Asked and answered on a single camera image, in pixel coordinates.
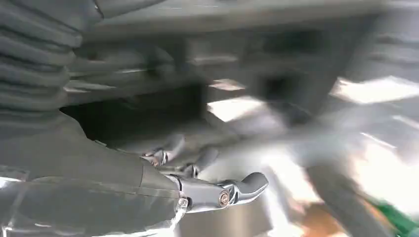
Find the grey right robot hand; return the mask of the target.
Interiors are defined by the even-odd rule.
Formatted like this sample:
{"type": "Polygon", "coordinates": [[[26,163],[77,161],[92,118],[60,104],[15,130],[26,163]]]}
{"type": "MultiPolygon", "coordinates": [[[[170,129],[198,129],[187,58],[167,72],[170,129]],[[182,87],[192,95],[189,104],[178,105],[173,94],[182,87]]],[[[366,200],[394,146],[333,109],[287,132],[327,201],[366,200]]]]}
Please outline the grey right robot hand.
{"type": "Polygon", "coordinates": [[[174,168],[185,139],[173,134],[143,154],[88,139],[64,116],[56,124],[0,120],[0,234],[3,237],[153,237],[187,213],[223,210],[257,199],[269,182],[197,176],[218,154],[174,168]]]}

